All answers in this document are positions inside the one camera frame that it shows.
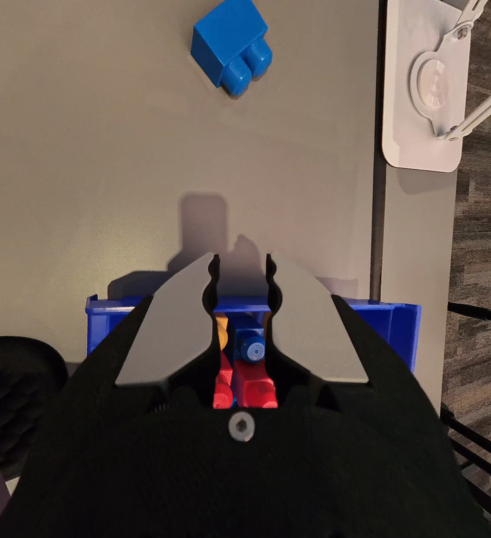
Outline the black sign easel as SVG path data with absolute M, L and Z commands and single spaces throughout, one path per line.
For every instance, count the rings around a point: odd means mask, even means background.
M 464 317 L 469 317 L 471 319 L 491 321 L 491 310 L 486 308 L 449 302 L 448 311 Z M 454 431 L 460 434 L 464 439 L 471 441 L 474 445 L 491 455 L 491 440 L 488 440 L 468 426 L 465 426 L 459 422 L 455 418 L 454 413 L 452 413 L 444 404 L 441 405 L 439 417 L 448 433 Z M 477 469 L 483 471 L 485 475 L 491 477 L 490 462 L 473 452 L 470 448 L 464 447 L 464 445 L 459 443 L 457 440 L 450 439 L 450 443 L 454 453 L 462 456 L 465 459 L 463 463 L 459 464 L 459 469 L 461 471 L 467 470 L 470 467 L 476 467 Z M 466 478 L 465 481 L 473 500 L 485 514 L 488 514 L 491 517 L 491 496 L 473 484 L 469 479 Z

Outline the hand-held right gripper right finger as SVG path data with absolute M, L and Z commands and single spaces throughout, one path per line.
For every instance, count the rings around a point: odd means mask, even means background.
M 278 253 L 266 258 L 275 350 L 325 381 L 366 384 L 361 360 L 323 284 Z

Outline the blue mega block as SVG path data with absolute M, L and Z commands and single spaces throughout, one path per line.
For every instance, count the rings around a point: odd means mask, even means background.
M 224 1 L 195 23 L 190 53 L 216 88 L 237 98 L 273 61 L 267 31 L 252 1 Z
M 232 360 L 256 364 L 264 359 L 265 339 L 263 326 L 252 316 L 237 314 L 229 320 L 233 337 Z

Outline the red mega block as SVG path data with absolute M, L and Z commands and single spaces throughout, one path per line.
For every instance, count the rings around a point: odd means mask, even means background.
M 276 388 L 269 377 L 265 360 L 233 363 L 231 390 L 238 408 L 277 408 Z
M 231 390 L 233 369 L 224 351 L 221 351 L 220 358 L 221 367 L 215 381 L 213 408 L 228 409 L 231 408 L 235 402 Z

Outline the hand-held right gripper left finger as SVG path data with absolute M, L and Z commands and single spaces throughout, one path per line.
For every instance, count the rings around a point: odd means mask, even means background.
M 213 385 L 220 369 L 214 309 L 220 256 L 204 254 L 172 276 L 152 301 L 116 378 L 117 386 L 155 386 L 180 375 Z

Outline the blue plastic bin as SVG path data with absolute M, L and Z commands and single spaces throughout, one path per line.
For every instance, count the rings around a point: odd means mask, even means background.
M 124 319 L 143 296 L 122 299 L 99 299 L 97 294 L 87 298 L 87 354 Z M 344 298 L 347 304 L 415 371 L 421 306 L 404 303 L 384 303 L 367 299 Z M 266 296 L 220 296 L 215 312 L 252 313 L 261 323 L 269 311 Z

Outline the instruction sheet on white stand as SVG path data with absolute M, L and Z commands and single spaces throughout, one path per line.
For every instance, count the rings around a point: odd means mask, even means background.
M 382 148 L 393 167 L 449 173 L 463 138 L 491 116 L 465 113 L 471 33 L 486 1 L 387 1 Z

